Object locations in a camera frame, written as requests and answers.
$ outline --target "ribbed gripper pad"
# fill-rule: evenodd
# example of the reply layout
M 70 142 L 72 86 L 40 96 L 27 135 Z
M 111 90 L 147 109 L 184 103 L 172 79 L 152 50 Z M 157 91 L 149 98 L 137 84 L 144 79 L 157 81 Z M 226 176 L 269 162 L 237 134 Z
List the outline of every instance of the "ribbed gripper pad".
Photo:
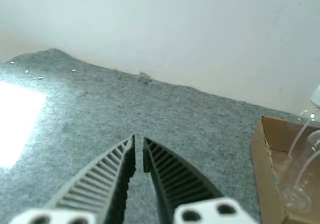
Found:
M 151 173 L 161 223 L 171 224 L 175 208 L 181 204 L 223 196 L 190 163 L 149 138 L 144 138 L 143 168 Z
M 135 170 L 135 138 L 131 136 L 84 167 L 46 207 L 90 211 L 97 223 L 121 224 L 128 182 Z

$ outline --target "clear glass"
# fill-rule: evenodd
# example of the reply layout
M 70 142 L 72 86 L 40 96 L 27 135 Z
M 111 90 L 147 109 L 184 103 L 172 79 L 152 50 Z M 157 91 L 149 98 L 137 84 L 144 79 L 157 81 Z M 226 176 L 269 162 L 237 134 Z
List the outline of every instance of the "clear glass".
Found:
M 279 179 L 282 178 L 295 155 L 300 155 L 300 148 L 297 144 L 305 143 L 310 131 L 308 127 L 320 129 L 320 107 L 310 103 L 309 109 L 302 111 L 299 115 L 290 115 L 280 136 L 277 138 L 277 146 L 282 152 L 273 153 L 275 159 L 281 160 L 282 164 L 277 165 L 275 171 Z
M 287 208 L 307 213 L 317 192 L 313 181 L 319 172 L 310 170 L 309 166 L 315 158 L 320 157 L 320 130 L 308 135 L 300 151 L 287 165 L 279 184 L 279 193 Z

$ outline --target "gray carpet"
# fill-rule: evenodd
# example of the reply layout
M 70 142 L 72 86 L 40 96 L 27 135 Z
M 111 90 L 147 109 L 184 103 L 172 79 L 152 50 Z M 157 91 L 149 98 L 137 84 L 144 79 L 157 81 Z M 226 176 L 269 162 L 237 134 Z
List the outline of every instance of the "gray carpet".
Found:
M 79 169 L 130 134 L 136 135 L 137 169 L 124 223 L 159 223 L 143 173 L 143 136 L 184 157 L 260 220 L 250 138 L 261 115 L 284 113 L 96 67 L 56 49 L 11 61 L 0 65 L 0 82 L 45 94 L 45 102 L 18 162 L 0 168 L 0 224 L 41 207 Z

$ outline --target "cardboard box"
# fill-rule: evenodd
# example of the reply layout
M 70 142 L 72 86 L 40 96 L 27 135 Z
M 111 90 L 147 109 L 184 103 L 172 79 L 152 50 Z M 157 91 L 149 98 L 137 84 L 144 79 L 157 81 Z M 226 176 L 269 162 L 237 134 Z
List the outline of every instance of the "cardboard box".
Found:
M 320 197 L 312 203 L 312 210 L 308 214 L 297 214 L 288 210 L 279 197 L 277 182 L 282 173 L 279 171 L 282 168 L 280 164 L 284 163 L 284 159 L 288 159 L 287 153 L 292 143 L 290 139 L 279 142 L 285 124 L 284 120 L 263 116 L 251 140 L 252 161 L 263 224 L 320 224 Z M 297 125 L 295 128 L 299 130 L 301 126 Z M 308 128 L 305 135 L 314 130 L 316 129 Z M 296 152 L 299 152 L 303 143 L 297 143 L 296 146 Z M 320 162 L 318 160 L 312 162 L 308 171 L 320 173 Z M 317 175 L 316 180 L 312 180 L 315 189 L 320 188 L 319 176 Z

